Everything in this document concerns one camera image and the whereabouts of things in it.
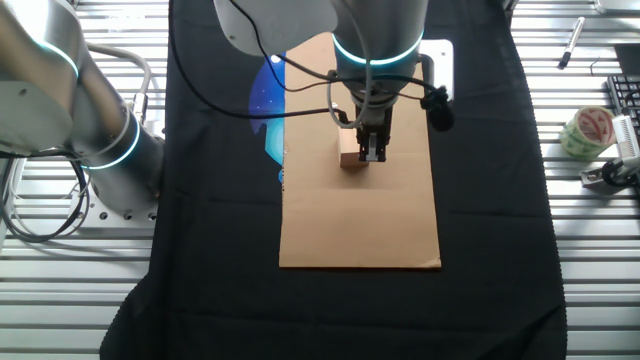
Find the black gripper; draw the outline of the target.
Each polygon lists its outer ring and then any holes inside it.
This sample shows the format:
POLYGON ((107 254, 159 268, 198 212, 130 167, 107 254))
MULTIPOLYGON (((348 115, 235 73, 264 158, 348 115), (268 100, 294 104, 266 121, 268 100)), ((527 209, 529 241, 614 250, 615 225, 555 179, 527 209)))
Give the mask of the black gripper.
POLYGON ((357 125, 357 142, 359 144, 359 160, 369 162, 386 161, 386 135, 391 129, 393 105, 369 104, 355 105, 357 125))

